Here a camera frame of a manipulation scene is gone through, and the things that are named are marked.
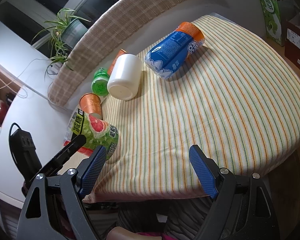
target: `flower pot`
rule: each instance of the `flower pot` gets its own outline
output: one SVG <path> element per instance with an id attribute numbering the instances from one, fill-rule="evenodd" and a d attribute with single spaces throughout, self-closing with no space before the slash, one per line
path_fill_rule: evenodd
<path id="1" fill-rule="evenodd" d="M 76 19 L 64 30 L 61 35 L 61 40 L 73 49 L 87 30 L 88 29 Z"/>

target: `silver screw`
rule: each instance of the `silver screw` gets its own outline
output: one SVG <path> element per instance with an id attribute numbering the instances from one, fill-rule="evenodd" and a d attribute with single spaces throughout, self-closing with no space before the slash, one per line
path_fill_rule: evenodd
<path id="1" fill-rule="evenodd" d="M 43 173 L 39 173 L 37 176 L 35 176 L 36 179 L 42 179 L 43 178 Z"/>
<path id="2" fill-rule="evenodd" d="M 254 177 L 255 179 L 260 179 L 260 175 L 258 173 L 253 173 L 252 177 Z"/>
<path id="3" fill-rule="evenodd" d="M 68 173 L 69 175 L 75 174 L 75 169 L 69 169 L 69 170 L 67 171 L 67 173 Z"/>
<path id="4" fill-rule="evenodd" d="M 221 169 L 220 169 L 220 172 L 221 172 L 222 174 L 228 174 L 228 173 L 229 173 L 229 170 L 226 169 L 226 168 L 221 168 Z"/>

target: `red box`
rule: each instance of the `red box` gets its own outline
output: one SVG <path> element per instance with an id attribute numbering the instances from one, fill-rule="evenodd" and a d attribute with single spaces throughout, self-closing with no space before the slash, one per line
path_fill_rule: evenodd
<path id="1" fill-rule="evenodd" d="M 284 55 L 300 69 L 300 13 L 287 22 Z"/>

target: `blue gripper pad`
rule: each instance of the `blue gripper pad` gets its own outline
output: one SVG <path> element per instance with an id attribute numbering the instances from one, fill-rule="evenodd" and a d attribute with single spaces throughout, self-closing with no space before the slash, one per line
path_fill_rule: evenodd
<path id="1" fill-rule="evenodd" d="M 79 189 L 79 195 L 85 196 L 91 193 L 94 184 L 99 177 L 99 174 L 106 162 L 107 150 L 102 147 L 96 157 L 91 161 L 89 167 L 81 178 L 81 188 Z"/>
<path id="2" fill-rule="evenodd" d="M 203 187 L 204 192 L 214 199 L 218 195 L 215 177 L 213 176 L 208 166 L 200 156 L 200 154 L 203 154 L 203 152 L 201 150 L 200 152 L 201 153 L 199 153 L 198 150 L 194 147 L 194 145 L 192 145 L 189 149 L 189 159 L 192 167 L 194 168 L 195 173 L 198 176 L 198 179 L 201 183 L 201 186 Z"/>

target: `white plastic container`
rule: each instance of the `white plastic container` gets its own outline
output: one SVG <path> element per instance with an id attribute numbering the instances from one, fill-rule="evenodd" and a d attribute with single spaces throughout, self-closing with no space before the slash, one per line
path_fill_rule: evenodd
<path id="1" fill-rule="evenodd" d="M 138 93 L 143 63 L 132 54 L 118 57 L 108 81 L 111 96 L 119 100 L 129 100 Z"/>

